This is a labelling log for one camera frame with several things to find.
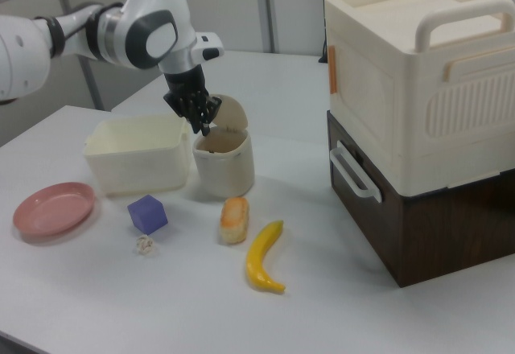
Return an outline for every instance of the gray wall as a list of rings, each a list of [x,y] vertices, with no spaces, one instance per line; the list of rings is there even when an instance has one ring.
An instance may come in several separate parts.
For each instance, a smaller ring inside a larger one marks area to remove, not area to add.
[[[63,14],[88,0],[0,0],[0,14]],[[95,0],[103,3],[125,0]],[[193,27],[216,32],[226,49],[319,56],[323,0],[187,0]],[[45,87],[0,107],[0,146],[63,105],[111,110],[159,76],[74,57],[53,60]]]

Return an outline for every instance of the brown drawer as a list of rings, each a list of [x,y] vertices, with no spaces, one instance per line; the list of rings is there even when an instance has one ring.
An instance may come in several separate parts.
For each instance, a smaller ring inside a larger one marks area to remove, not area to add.
[[[341,142],[381,195],[381,202],[359,197],[331,163],[333,189],[399,286],[515,253],[515,170],[403,197],[330,112],[328,137],[329,150]],[[357,187],[366,189],[344,160],[341,164]]]

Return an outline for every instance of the bread roll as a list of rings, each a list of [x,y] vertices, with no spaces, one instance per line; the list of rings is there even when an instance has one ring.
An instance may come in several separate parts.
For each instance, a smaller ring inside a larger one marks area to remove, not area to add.
[[[227,199],[220,217],[220,235],[227,244],[242,242],[249,227],[249,202],[244,197]]]

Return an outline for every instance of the yellow banana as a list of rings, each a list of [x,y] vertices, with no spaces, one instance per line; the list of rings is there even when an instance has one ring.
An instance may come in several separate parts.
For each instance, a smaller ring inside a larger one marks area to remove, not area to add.
[[[263,258],[266,252],[274,244],[274,242],[281,236],[282,220],[269,223],[261,232],[256,236],[252,245],[247,253],[246,270],[249,281],[261,290],[268,290],[272,292],[283,292],[286,287],[277,283],[268,276],[268,273],[263,269]]]

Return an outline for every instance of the cup lid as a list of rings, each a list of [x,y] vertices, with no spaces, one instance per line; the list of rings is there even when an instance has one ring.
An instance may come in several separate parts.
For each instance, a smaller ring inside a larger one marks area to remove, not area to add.
[[[243,131],[247,128],[249,125],[247,115],[236,99],[228,95],[213,94],[212,96],[222,100],[218,114],[212,120],[215,125],[229,131]]]

